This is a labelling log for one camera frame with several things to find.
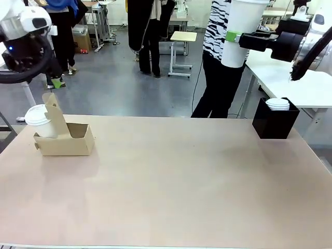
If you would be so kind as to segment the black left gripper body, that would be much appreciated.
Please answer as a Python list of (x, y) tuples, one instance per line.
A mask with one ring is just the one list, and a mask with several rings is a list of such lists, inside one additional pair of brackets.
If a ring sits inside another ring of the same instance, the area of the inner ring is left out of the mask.
[(41, 73), (62, 76), (62, 68), (42, 32), (5, 41), (5, 47), (6, 78), (34, 78)]

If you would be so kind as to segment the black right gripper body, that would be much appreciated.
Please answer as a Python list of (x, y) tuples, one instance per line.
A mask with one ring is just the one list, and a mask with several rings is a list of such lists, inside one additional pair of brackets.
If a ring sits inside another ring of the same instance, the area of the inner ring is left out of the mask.
[(270, 43), (271, 58), (279, 61), (291, 62), (298, 51), (303, 35), (282, 32)]

